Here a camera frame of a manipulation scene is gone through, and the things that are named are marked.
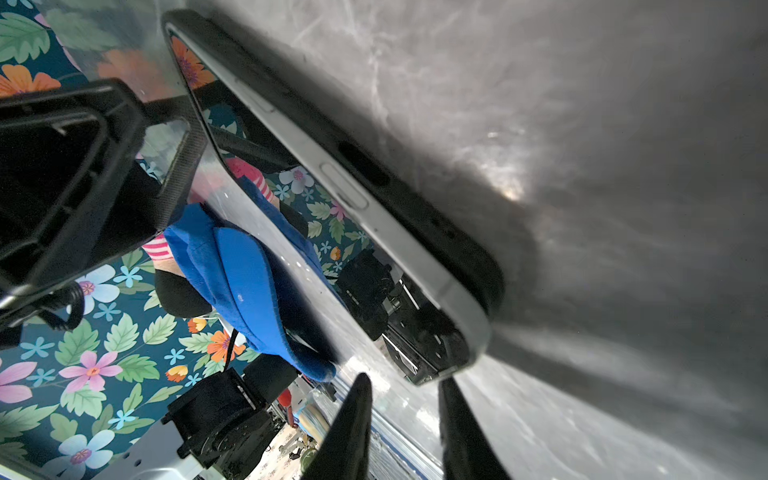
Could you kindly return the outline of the silver-edged smartphone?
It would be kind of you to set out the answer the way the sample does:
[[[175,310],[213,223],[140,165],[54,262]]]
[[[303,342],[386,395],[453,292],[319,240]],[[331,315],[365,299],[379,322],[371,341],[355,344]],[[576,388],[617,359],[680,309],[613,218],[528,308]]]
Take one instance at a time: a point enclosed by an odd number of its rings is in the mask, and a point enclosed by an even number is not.
[[[245,160],[265,176],[280,211],[315,250],[323,275],[361,329],[379,342],[390,361],[413,384],[423,384],[471,366],[490,338],[489,317],[456,303],[439,306],[404,267],[346,213],[341,203],[295,158],[283,153],[240,110],[217,92],[198,99],[191,88],[214,81],[213,74],[163,26],[177,68],[201,111],[213,145],[226,161]]]

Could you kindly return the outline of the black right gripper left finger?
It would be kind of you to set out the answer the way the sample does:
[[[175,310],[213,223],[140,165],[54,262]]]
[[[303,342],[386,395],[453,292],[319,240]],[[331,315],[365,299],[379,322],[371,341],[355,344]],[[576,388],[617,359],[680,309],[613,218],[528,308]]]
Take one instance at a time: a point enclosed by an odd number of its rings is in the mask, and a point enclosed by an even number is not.
[[[372,384],[359,374],[303,480],[365,480],[368,476]]]

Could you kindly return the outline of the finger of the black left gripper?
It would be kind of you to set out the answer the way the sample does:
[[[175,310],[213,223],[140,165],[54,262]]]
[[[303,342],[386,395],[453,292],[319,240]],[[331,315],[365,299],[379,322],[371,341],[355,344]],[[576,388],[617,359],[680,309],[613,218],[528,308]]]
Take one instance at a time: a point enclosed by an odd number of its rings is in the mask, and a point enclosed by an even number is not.
[[[162,180],[137,156],[152,126],[183,135]],[[122,81],[1,102],[1,308],[19,310],[135,249],[186,206],[207,137],[188,95],[145,103]]]

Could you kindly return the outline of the black phone case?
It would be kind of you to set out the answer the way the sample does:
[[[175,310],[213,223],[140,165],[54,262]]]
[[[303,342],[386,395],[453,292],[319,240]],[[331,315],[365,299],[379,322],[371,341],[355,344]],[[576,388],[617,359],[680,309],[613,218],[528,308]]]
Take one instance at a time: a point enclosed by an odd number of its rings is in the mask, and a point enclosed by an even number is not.
[[[215,78],[191,88],[196,98],[237,101],[261,128],[257,143],[271,135],[439,306],[496,313],[504,278],[492,256],[303,97],[264,43],[248,50],[191,9],[165,13],[162,24]]]

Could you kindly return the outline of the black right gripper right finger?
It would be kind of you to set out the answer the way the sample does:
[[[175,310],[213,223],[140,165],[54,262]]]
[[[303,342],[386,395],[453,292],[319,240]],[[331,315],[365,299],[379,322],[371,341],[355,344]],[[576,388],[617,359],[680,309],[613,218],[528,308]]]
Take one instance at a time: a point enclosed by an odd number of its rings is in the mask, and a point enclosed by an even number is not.
[[[453,378],[438,387],[444,478],[510,480]]]

